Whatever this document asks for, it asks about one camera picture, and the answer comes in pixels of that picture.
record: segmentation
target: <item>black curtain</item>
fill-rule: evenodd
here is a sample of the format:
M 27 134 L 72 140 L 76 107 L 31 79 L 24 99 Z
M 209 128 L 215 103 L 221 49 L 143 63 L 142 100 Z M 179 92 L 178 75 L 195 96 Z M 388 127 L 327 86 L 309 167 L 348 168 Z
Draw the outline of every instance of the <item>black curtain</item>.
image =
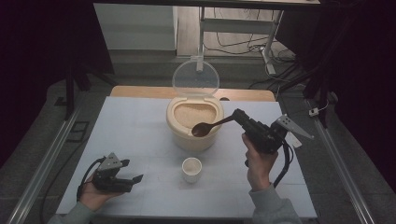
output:
M 48 87 L 73 73 L 72 64 L 114 72 L 92 3 L 3 2 L 0 22 L 3 165 L 46 102 Z
M 353 1 L 326 1 L 346 4 Z M 297 54 L 306 70 L 321 60 L 345 15 L 357 13 L 330 59 L 329 88 L 338 96 L 335 111 L 396 191 L 393 161 L 396 102 L 395 3 L 367 0 L 357 11 L 287 12 L 276 38 Z

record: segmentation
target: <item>aluminum rail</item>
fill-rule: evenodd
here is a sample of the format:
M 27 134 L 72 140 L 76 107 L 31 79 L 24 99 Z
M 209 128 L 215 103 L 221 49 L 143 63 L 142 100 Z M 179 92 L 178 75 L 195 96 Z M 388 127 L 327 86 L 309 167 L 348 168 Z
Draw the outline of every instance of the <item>aluminum rail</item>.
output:
M 315 126 L 317 127 L 320 138 L 322 139 L 325 147 L 329 152 L 330 158 L 332 159 L 332 163 L 335 166 L 335 170 L 340 176 L 340 179 L 344 184 L 344 188 L 348 193 L 349 197 L 351 198 L 352 204 L 355 207 L 356 213 L 359 219 L 361 220 L 361 223 L 375 224 L 375 221 L 373 219 L 373 216 L 371 215 L 369 207 L 367 206 L 366 201 L 364 201 L 363 197 L 361 196 L 361 191 L 359 190 L 358 186 L 356 186 L 355 181 L 353 180 L 350 172 L 348 171 L 347 166 L 342 156 L 340 155 L 337 146 L 332 140 L 332 136 L 330 135 L 327 129 L 323 128 L 318 118 L 314 118 L 314 122 L 315 122 Z
M 64 145 L 64 141 L 66 140 L 67 135 L 73 127 L 73 124 L 81 110 L 81 106 L 86 98 L 86 95 L 86 92 L 79 93 L 76 100 L 77 106 L 75 111 L 70 116 L 69 120 L 64 121 L 64 123 L 61 125 L 61 128 L 59 129 L 56 137 L 49 146 L 49 149 L 47 150 L 43 160 L 40 162 L 37 169 L 35 170 L 35 174 L 27 185 L 24 193 L 20 197 L 20 200 L 15 206 L 14 211 L 11 213 L 11 216 L 9 217 L 7 223 L 17 224 L 23 223 L 25 221 L 39 191 L 41 190 L 44 182 L 47 179 L 53 163 L 55 163 L 55 160 L 58 157 L 62 146 Z
M 179 6 L 179 7 L 231 7 L 254 8 L 272 10 L 298 10 L 298 11 L 323 11 L 336 8 L 353 8 L 364 0 L 350 1 L 345 4 L 312 4 L 290 2 L 271 2 L 255 0 L 96 0 L 93 3 L 128 4 L 128 5 L 154 5 L 154 6 Z
M 275 20 L 273 21 L 273 24 L 271 26 L 271 31 L 268 33 L 268 38 L 267 38 L 267 43 L 265 43 L 265 48 L 264 50 L 261 50 L 262 52 L 262 58 L 264 59 L 265 66 L 268 71 L 268 76 L 273 76 L 276 74 L 272 59 L 270 57 L 270 50 L 272 47 L 272 44 L 274 42 L 274 38 L 277 32 L 277 28 L 279 26 L 280 20 L 282 18 L 283 11 L 278 11 Z

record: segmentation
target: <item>white wall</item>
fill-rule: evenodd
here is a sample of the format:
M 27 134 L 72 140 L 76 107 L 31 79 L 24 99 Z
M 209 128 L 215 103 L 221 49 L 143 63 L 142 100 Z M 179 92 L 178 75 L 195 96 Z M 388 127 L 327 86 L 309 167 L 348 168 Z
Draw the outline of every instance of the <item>white wall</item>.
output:
M 94 4 L 108 49 L 177 47 L 176 7 Z

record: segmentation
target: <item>sleeve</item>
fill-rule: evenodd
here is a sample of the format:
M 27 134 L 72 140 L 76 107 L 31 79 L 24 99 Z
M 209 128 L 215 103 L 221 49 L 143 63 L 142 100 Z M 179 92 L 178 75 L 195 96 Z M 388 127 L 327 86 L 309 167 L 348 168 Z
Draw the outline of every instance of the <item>sleeve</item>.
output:
M 87 224 L 94 216 L 93 211 L 78 202 L 66 216 L 54 215 L 48 224 Z
M 253 213 L 253 223 L 299 223 L 302 221 L 294 211 L 289 199 L 281 199 L 271 185 L 268 189 L 249 192 L 249 195 L 256 206 Z

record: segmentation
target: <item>metal frame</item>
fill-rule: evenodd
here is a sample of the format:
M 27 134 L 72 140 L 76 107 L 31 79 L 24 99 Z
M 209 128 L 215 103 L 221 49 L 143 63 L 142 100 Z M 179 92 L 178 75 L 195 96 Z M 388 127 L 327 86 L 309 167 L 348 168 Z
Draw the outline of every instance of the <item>metal frame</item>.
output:
M 305 104 L 310 107 L 308 101 L 305 101 Z M 332 140 L 332 136 L 329 131 L 323 128 L 320 120 L 318 118 L 314 118 L 315 126 L 317 127 L 318 133 L 324 146 L 329 152 L 329 156 L 334 164 L 335 170 L 337 174 L 340 176 L 341 182 L 344 185 L 346 193 L 351 198 L 353 206 L 355 207 L 356 214 L 358 215 L 361 223 L 365 224 L 374 224 L 375 221 L 373 216 L 371 215 L 370 209 L 364 201 L 363 196 L 361 195 L 361 191 L 358 186 L 355 184 L 355 181 L 352 178 L 349 170 L 347 169 L 347 165 L 345 164 L 342 156 L 339 153 L 337 146 Z
M 245 21 L 245 20 L 229 20 L 229 19 L 206 19 L 205 7 L 201 7 L 200 17 L 200 34 L 198 57 L 204 58 L 204 33 L 220 32 L 220 33 L 236 33 L 236 34 L 258 34 L 268 35 L 265 48 L 261 50 L 265 67 L 270 76 L 276 74 L 274 65 L 272 64 L 269 52 L 276 35 L 277 28 L 282 18 L 283 11 L 278 11 L 273 21 Z
M 64 141 L 66 140 L 67 135 L 69 134 L 73 124 L 81 110 L 81 107 L 84 103 L 85 97 L 88 93 L 81 92 L 80 96 L 77 99 L 77 106 L 74 112 L 71 114 L 69 120 L 65 120 L 59 129 L 55 139 L 49 146 L 48 151 L 46 152 L 43 160 L 38 165 L 35 170 L 35 174 L 27 185 L 25 191 L 23 192 L 20 200 L 14 208 L 14 211 L 11 213 L 7 223 L 23 223 L 30 212 L 30 209 L 35 202 L 35 199 L 41 190 L 44 182 L 47 179 L 48 174 L 50 173 L 50 169 L 52 168 L 53 163 L 55 163 L 56 158 L 58 157 L 59 152 L 64 145 Z
M 154 5 L 154 6 L 180 6 L 180 7 L 231 7 L 231 8 L 252 8 L 271 10 L 299 10 L 299 11 L 321 11 L 334 10 L 335 8 L 351 8 L 359 3 L 352 1 L 347 4 L 312 4 L 255 1 L 255 0 L 95 0 L 94 3 L 107 4 L 129 4 L 129 5 Z

